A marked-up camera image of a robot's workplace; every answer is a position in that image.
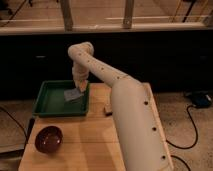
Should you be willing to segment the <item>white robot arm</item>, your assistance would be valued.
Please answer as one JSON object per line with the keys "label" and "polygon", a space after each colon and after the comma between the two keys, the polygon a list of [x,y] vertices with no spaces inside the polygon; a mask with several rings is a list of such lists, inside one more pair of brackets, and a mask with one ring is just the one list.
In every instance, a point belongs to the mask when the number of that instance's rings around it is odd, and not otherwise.
{"label": "white robot arm", "polygon": [[93,53],[90,42],[68,48],[73,78],[79,84],[91,72],[111,88],[111,109],[126,171],[173,171],[161,121],[145,86]]}

